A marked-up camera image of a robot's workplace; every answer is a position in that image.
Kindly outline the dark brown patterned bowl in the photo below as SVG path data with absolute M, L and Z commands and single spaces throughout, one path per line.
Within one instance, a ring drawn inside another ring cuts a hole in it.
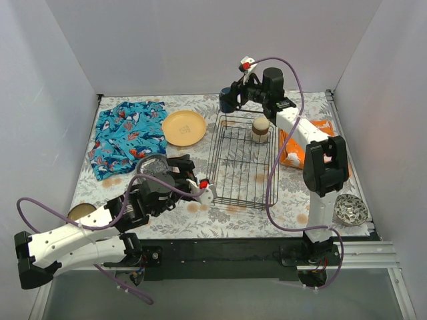
M 70 210 L 67 218 L 72 221 L 79 221 L 80 219 L 90 215 L 97 208 L 90 203 L 80 203 Z

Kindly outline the black wire dish rack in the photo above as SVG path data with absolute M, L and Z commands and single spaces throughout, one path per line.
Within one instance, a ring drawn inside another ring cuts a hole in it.
M 266 140 L 252 139 L 259 113 L 218 113 L 209 150 L 207 176 L 216 187 L 216 205 L 266 208 L 268 176 L 278 154 L 278 130 L 268 127 Z

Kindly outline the beige brown ceramic cup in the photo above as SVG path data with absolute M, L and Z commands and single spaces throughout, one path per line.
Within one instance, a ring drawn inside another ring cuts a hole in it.
M 254 119 L 252 123 L 251 137 L 255 143 L 264 143 L 269 137 L 270 122 L 264 117 Z

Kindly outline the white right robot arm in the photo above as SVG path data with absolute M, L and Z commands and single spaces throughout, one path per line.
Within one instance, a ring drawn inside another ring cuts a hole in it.
M 334 249 L 334 205 L 349 178 L 346 142 L 339 135 L 327 135 L 303 117 L 303 108 L 286 97 L 280 69 L 269 67 L 259 79 L 253 72 L 255 65 L 241 63 L 242 78 L 221 92 L 220 109 L 231 113 L 248 101 L 259 103 L 266 119 L 305 150 L 303 180 L 310 192 L 308 223 L 300 229 L 300 245 L 286 249 L 283 257 L 317 265 Z

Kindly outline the yellow round plate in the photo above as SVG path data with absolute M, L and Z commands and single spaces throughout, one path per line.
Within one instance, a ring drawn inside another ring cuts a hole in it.
M 188 147 L 203 138 L 207 124 L 199 113 L 181 110 L 173 112 L 165 118 L 162 130 L 168 143 L 176 147 Z

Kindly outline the dark blue mug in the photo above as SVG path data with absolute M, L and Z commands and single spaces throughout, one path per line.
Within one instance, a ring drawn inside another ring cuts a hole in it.
M 220 99 L 220 111 L 228 114 L 233 113 L 237 106 L 237 96 L 234 94 L 231 87 L 224 87 L 219 94 Z

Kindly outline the pink patterned bowl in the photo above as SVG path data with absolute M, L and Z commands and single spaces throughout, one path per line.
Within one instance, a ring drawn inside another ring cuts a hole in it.
M 361 198 L 352 194 L 341 194 L 336 198 L 334 216 L 343 225 L 360 226 L 368 219 L 368 208 Z

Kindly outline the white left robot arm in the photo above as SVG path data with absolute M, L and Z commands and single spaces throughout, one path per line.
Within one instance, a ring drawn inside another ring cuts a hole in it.
M 209 203 L 208 179 L 199 180 L 189 155 L 162 159 L 165 169 L 153 174 L 139 171 L 126 192 L 83 217 L 46 232 L 22 231 L 14 236 L 22 289 L 41 287 L 54 277 L 87 265 L 139 267 L 150 263 L 133 229 L 150 217 L 175 209 L 177 202 Z

